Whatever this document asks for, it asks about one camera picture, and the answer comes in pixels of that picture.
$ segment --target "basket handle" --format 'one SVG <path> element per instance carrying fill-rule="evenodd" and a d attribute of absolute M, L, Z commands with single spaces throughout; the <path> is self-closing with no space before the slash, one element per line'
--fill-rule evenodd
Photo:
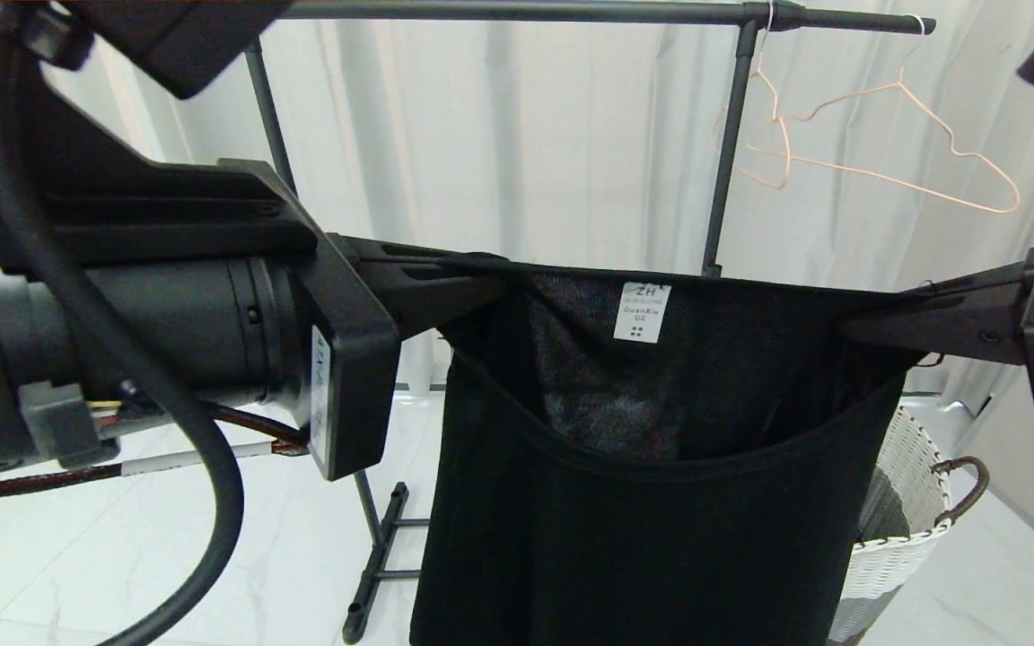
<path fill-rule="evenodd" d="M 989 490 L 989 483 L 992 482 L 992 474 L 989 473 L 989 467 L 979 458 L 972 458 L 971 455 L 965 455 L 963 458 L 945 459 L 943 462 L 936 463 L 936 465 L 932 465 L 932 472 L 949 473 L 955 469 L 960 469 L 964 465 L 972 465 L 976 468 L 976 486 L 973 486 L 972 491 L 969 491 L 968 495 L 965 495 L 951 510 L 936 516 L 937 525 L 944 520 L 951 520 L 952 524 L 955 524 L 955 521 L 960 520 L 961 516 L 964 516 L 976 503 L 976 500 L 980 499 L 983 492 Z"/>

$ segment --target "white curtain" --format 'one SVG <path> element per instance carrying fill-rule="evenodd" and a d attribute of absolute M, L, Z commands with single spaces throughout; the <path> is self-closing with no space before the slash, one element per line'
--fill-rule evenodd
<path fill-rule="evenodd" d="M 1034 0 L 827 0 L 814 8 L 919 13 L 932 36 L 772 33 L 764 69 L 784 114 L 898 78 L 1017 181 L 1010 215 L 796 164 L 774 191 L 734 175 L 719 262 L 731 277 L 905 289 L 1023 257 L 1034 244 Z M 729 26 L 279 22 L 264 57 L 301 199 L 324 228 L 601 269 L 700 269 L 727 98 Z M 177 102 L 113 51 L 58 87 L 141 152 L 164 160 L 269 159 L 239 58 Z M 751 86 L 747 133 L 770 95 Z M 760 143 L 774 144 L 763 136 Z M 966 199 L 1010 192 L 899 93 L 830 107 L 792 127 L 792 149 Z M 738 163 L 776 177 L 780 162 Z M 402 380 L 443 373 L 433 337 L 409 343 Z M 953 379 L 968 383 L 970 363 Z"/>

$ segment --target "clothing rack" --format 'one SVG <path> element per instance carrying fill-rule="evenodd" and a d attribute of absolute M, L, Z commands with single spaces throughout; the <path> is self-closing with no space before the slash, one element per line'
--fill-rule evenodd
<path fill-rule="evenodd" d="M 725 205 L 729 199 L 731 172 L 736 156 L 739 122 L 748 93 L 752 57 L 756 53 L 759 30 L 768 28 L 770 3 L 665 3 L 651 0 L 327 0 L 295 3 L 282 20 L 438 20 L 438 21 L 516 21 L 583 22 L 584 24 L 701 24 L 733 25 L 738 29 L 735 62 L 729 104 L 721 142 L 709 226 L 704 242 L 701 275 L 719 277 L 718 247 L 724 225 Z M 801 28 L 846 29 L 890 33 L 929 34 L 936 28 L 932 18 L 887 16 L 859 11 L 809 9 L 803 5 L 776 0 L 771 31 Z M 275 171 L 296 192 L 282 127 L 278 122 L 274 93 L 262 57 L 262 42 L 246 50 L 250 81 L 253 82 L 262 125 Z M 361 641 L 369 621 L 370 609 L 382 581 L 409 581 L 420 577 L 420 570 L 387 570 L 391 547 L 401 527 L 427 527 L 426 519 L 402 519 L 409 487 L 399 482 L 390 495 L 385 516 L 377 517 L 377 506 L 364 471 L 354 473 L 357 495 L 361 499 L 365 523 L 369 527 L 372 549 L 354 602 L 342 626 L 345 643 Z"/>

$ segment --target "white woven basket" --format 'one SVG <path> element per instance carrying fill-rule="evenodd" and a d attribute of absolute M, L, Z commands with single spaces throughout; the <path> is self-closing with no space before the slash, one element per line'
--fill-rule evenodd
<path fill-rule="evenodd" d="M 964 465 L 975 466 L 979 478 L 976 488 L 952 507 L 947 473 Z M 979 459 L 942 461 L 922 426 L 907 410 L 895 409 L 860 512 L 860 534 L 882 539 L 854 544 L 829 643 L 858 641 L 987 483 Z M 890 527 L 908 527 L 908 535 L 889 535 Z"/>

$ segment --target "wire hanger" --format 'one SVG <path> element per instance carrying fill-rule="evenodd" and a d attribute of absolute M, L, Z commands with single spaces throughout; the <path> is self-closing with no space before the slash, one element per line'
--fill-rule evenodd
<path fill-rule="evenodd" d="M 764 180 L 763 177 L 759 177 L 755 173 L 748 172 L 738 164 L 734 164 L 733 167 L 735 171 L 738 171 L 743 176 L 748 177 L 748 179 L 758 181 L 760 184 L 764 184 L 765 187 L 781 189 L 788 184 L 788 175 L 792 171 L 792 159 L 795 158 L 792 156 L 792 143 L 789 142 L 788 139 L 788 124 L 785 123 L 783 116 L 780 116 L 780 94 L 777 92 L 777 86 L 772 85 L 771 80 L 765 76 L 763 68 L 764 41 L 768 39 L 768 33 L 772 31 L 772 16 L 774 16 L 776 10 L 776 0 L 768 0 L 768 25 L 765 25 L 764 33 L 760 34 L 760 41 L 758 48 L 756 48 L 756 71 L 748 74 L 748 79 L 750 79 L 751 82 L 753 79 L 760 79 L 760 82 L 764 83 L 764 87 L 767 87 L 768 92 L 772 95 L 772 118 L 767 123 L 764 123 L 763 126 L 759 127 L 758 131 L 763 130 L 763 128 L 771 126 L 772 124 L 780 126 L 780 136 L 785 143 L 785 151 L 783 153 L 772 154 L 779 154 L 785 158 L 784 177 L 781 177 L 780 181 Z M 725 105 L 722 105 L 721 111 L 718 112 L 718 121 L 716 121 L 712 126 L 712 147 L 716 148 L 716 151 L 718 152 L 721 152 L 721 119 L 724 114 Z"/>
<path fill-rule="evenodd" d="M 922 37 L 926 36 L 926 34 L 927 34 L 927 28 L 926 28 L 926 25 L 923 24 L 923 18 L 916 17 L 916 16 L 911 16 L 911 17 L 915 18 L 915 20 L 918 21 L 919 24 L 920 24 L 920 36 L 922 36 Z M 752 131 L 752 134 L 750 135 L 750 139 L 748 140 L 748 143 L 746 144 L 746 146 L 748 148 L 750 148 L 751 151 L 754 151 L 754 152 L 768 154 L 768 155 L 783 156 L 783 158 L 786 158 L 786 163 L 785 163 L 785 183 L 787 183 L 787 180 L 788 180 L 788 173 L 791 172 L 792 161 L 793 160 L 798 160 L 799 162 L 804 162 L 804 163 L 810 163 L 810 164 L 815 164 L 815 165 L 821 165 L 821 166 L 824 166 L 824 167 L 835 168 L 835 171 L 844 171 L 846 173 L 855 173 L 855 174 L 858 174 L 858 175 L 865 175 L 865 176 L 869 176 L 869 177 L 875 177 L 877 180 L 891 181 L 891 183 L 902 185 L 902 187 L 913 188 L 913 189 L 915 189 L 915 191 L 926 193 L 927 195 L 935 195 L 937 197 L 941 197 L 941 199 L 955 202 L 955 204 L 964 205 L 964 206 L 966 206 L 966 208 L 975 208 L 975 209 L 979 209 L 979 210 L 984 210 L 984 212 L 989 212 L 989 213 L 1000 213 L 1000 214 L 1002 214 L 1002 213 L 1012 213 L 1013 210 L 1016 210 L 1018 208 L 1018 206 L 1021 206 L 1021 192 L 1018 192 L 1018 187 L 1016 185 L 1016 182 L 1013 181 L 1008 176 L 1007 173 L 1003 172 L 1000 166 L 998 166 L 997 164 L 995 164 L 993 162 L 993 160 L 990 160 L 989 158 L 985 158 L 984 155 L 981 155 L 980 153 L 976 153 L 976 152 L 964 152 L 964 153 L 962 153 L 960 151 L 956 151 L 955 150 L 955 131 L 953 131 L 952 128 L 950 126 L 948 126 L 947 123 L 944 123 L 943 119 L 940 119 L 939 115 L 936 115 L 935 112 L 932 112 L 932 107 L 930 107 L 927 105 L 924 105 L 924 103 L 922 101 L 920 101 L 915 96 L 915 94 L 913 94 L 912 91 L 908 89 L 908 87 L 906 85 L 904 85 L 904 65 L 906 65 L 907 62 L 908 62 L 908 59 L 912 57 L 912 53 L 915 52 L 916 48 L 919 48 L 919 42 L 916 42 L 916 44 L 914 45 L 914 48 L 912 48 L 911 50 L 908 50 L 908 54 L 904 55 L 904 60 L 903 60 L 903 63 L 902 63 L 902 68 L 900 68 L 900 73 L 898 74 L 898 79 L 895 79 L 895 81 L 893 83 L 888 83 L 887 85 L 880 85 L 878 87 L 870 87 L 870 89 L 866 89 L 866 90 L 860 90 L 860 91 L 857 91 L 857 92 L 851 92 L 849 94 L 841 95 L 841 97 L 830 98 L 827 101 L 820 103 L 820 105 L 817 105 L 815 107 L 815 110 L 813 110 L 812 113 L 810 113 L 808 116 L 793 115 L 793 116 L 787 116 L 787 118 L 781 118 L 777 114 L 777 105 L 779 104 L 779 97 L 777 97 L 777 91 L 776 91 L 774 87 L 772 87 L 772 83 L 770 81 L 768 81 L 768 78 L 764 76 L 763 71 L 760 70 L 760 68 L 759 68 L 759 61 L 758 61 L 758 72 L 756 72 L 754 74 L 754 76 L 759 76 L 760 79 L 763 79 L 765 85 L 767 85 L 768 89 L 770 89 L 772 91 L 772 119 L 771 119 L 771 121 L 768 121 L 768 122 L 764 123 L 762 126 L 760 126 L 760 127 L 756 128 L 756 130 Z M 997 173 L 997 175 L 1000 175 L 1001 179 L 1003 179 L 1004 181 L 1006 181 L 1006 183 L 1008 183 L 1008 187 L 1010 187 L 1010 189 L 1012 189 L 1012 194 L 1014 195 L 1014 197 L 1016 197 L 1014 199 L 1012 206 L 1010 206 L 1009 208 L 991 208 L 990 206 L 985 206 L 985 205 L 981 205 L 981 204 L 976 204 L 976 202 L 965 201 L 965 199 L 961 199 L 961 197 L 956 197 L 956 196 L 953 196 L 953 195 L 947 195 L 945 193 L 941 193 L 940 191 L 935 191 L 935 189 L 932 189 L 932 188 L 920 187 L 920 185 L 911 183 L 911 181 L 900 180 L 900 179 L 895 179 L 895 177 L 891 177 L 891 176 L 887 176 L 887 175 L 881 175 L 879 173 L 866 171 L 866 168 L 853 167 L 853 166 L 848 166 L 848 165 L 842 165 L 842 164 L 837 164 L 837 163 L 832 163 L 832 162 L 826 162 L 825 160 L 801 158 L 801 156 L 799 156 L 799 155 L 792 154 L 791 145 L 789 145 L 789 136 L 788 136 L 788 133 L 787 133 L 786 122 L 788 122 L 788 121 L 795 121 L 795 122 L 804 123 L 804 122 L 813 121 L 813 119 L 815 119 L 816 116 L 818 114 L 820 114 L 821 111 L 824 111 L 825 107 L 828 107 L 829 105 L 835 105 L 835 103 L 839 103 L 841 101 L 845 101 L 845 99 L 857 98 L 857 97 L 864 97 L 864 95 L 868 95 L 868 94 L 875 94 L 877 92 L 883 92 L 883 91 L 887 91 L 887 90 L 891 90 L 891 89 L 895 89 L 895 90 L 902 91 L 902 93 L 904 94 L 904 97 L 908 98 L 908 101 L 911 101 L 912 103 L 915 103 L 916 106 L 920 107 L 920 111 L 922 111 L 923 114 L 929 115 L 933 119 L 933 121 L 935 121 L 937 123 L 938 126 L 940 126 L 941 128 L 943 128 L 943 130 L 945 132 L 947 132 L 947 134 L 948 134 L 948 143 L 949 143 L 949 151 L 951 152 L 952 155 L 955 155 L 956 158 L 976 158 L 976 159 L 980 160 L 981 162 L 983 162 L 984 164 L 987 164 L 987 167 L 992 168 L 992 171 L 994 171 L 995 173 Z M 784 133 L 784 141 L 785 141 L 785 151 L 784 152 L 768 150 L 768 148 L 762 148 L 762 147 L 755 146 L 755 145 L 752 144 L 752 140 L 754 140 L 755 136 L 758 135 L 758 133 L 760 131 L 763 131 L 764 128 L 770 127 L 770 126 L 780 126 L 781 131 L 783 131 L 783 133 Z M 755 177 L 754 175 L 752 175 L 751 173 L 748 173 L 747 171 L 744 171 L 741 167 L 736 167 L 736 168 L 739 172 L 741 172 L 742 174 L 744 174 L 746 176 L 751 177 L 751 179 L 753 179 L 753 180 L 759 181 L 760 184 L 764 184 L 767 187 L 781 188 L 781 187 L 784 187 L 784 185 L 785 185 L 785 183 L 781 183 L 780 185 L 773 185 L 771 183 L 768 183 L 768 181 L 766 181 L 766 180 L 761 180 L 761 179 L 759 179 L 759 177 Z"/>

